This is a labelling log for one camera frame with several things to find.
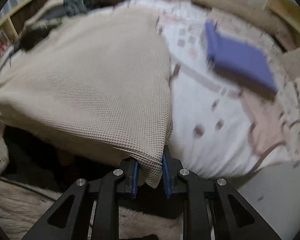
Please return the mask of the beige waffle knit garment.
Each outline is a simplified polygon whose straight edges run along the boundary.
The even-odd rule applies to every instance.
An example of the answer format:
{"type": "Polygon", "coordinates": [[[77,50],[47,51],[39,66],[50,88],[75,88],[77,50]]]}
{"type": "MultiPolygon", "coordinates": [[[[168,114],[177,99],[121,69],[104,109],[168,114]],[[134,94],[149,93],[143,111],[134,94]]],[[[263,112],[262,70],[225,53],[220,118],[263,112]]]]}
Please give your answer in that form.
{"type": "Polygon", "coordinates": [[[0,117],[71,153],[141,165],[157,187],[172,130],[170,52],[153,9],[65,20],[0,75],[0,117]]]}

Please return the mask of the beige grey clothes heap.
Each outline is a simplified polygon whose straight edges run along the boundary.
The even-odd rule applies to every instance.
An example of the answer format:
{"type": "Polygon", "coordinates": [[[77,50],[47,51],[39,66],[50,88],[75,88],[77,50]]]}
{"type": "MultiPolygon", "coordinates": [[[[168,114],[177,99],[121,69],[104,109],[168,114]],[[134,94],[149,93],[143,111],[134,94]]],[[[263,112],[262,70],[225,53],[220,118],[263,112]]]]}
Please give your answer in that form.
{"type": "Polygon", "coordinates": [[[50,31],[61,25],[67,16],[64,0],[47,0],[45,4],[28,20],[25,21],[18,35],[18,49],[31,50],[46,38],[50,31]]]}

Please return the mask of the pink white cartoon bedspread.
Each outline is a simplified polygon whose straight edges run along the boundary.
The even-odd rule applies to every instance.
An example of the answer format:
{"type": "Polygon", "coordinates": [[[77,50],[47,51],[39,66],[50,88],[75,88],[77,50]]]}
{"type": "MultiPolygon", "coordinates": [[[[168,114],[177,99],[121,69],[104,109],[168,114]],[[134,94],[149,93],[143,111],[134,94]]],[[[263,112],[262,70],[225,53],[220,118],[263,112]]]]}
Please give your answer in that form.
{"type": "Polygon", "coordinates": [[[190,1],[132,0],[154,9],[158,33],[171,53],[173,132],[170,153],[203,178],[239,177],[266,166],[300,161],[300,105],[294,82],[266,33],[217,9],[190,1]],[[274,101],[212,71],[206,58],[205,22],[225,37],[260,49],[273,74],[274,101]]]}

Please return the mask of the folded purple cloth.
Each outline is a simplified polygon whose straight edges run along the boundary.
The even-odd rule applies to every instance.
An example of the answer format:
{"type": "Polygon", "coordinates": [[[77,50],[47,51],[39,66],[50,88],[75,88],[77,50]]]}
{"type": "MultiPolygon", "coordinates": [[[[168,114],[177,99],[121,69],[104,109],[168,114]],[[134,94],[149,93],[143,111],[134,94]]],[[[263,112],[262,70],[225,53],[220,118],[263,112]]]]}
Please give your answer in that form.
{"type": "Polygon", "coordinates": [[[238,40],[225,37],[211,21],[205,23],[207,60],[213,62],[214,70],[239,77],[251,85],[257,85],[276,94],[277,85],[266,57],[259,49],[238,40]]]}

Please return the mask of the long beige body pillow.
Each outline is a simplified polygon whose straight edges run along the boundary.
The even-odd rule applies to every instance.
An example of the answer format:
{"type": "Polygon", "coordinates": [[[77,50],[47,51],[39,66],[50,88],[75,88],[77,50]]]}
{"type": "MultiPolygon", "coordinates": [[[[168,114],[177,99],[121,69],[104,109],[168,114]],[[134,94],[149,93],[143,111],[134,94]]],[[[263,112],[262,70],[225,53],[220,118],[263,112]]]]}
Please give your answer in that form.
{"type": "Polygon", "coordinates": [[[268,9],[247,5],[237,0],[191,0],[207,8],[218,8],[233,14],[274,36],[287,51],[297,48],[288,24],[268,9]]]}

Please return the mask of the wooden bedside shelf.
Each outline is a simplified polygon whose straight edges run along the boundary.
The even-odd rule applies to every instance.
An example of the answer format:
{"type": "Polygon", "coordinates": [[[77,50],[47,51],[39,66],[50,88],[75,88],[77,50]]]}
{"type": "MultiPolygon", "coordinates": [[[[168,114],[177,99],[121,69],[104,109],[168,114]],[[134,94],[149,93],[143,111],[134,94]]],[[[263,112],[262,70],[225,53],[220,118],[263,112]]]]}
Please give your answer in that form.
{"type": "Polygon", "coordinates": [[[300,47],[300,7],[290,0],[267,0],[265,8],[288,25],[296,47],[300,47]]]}

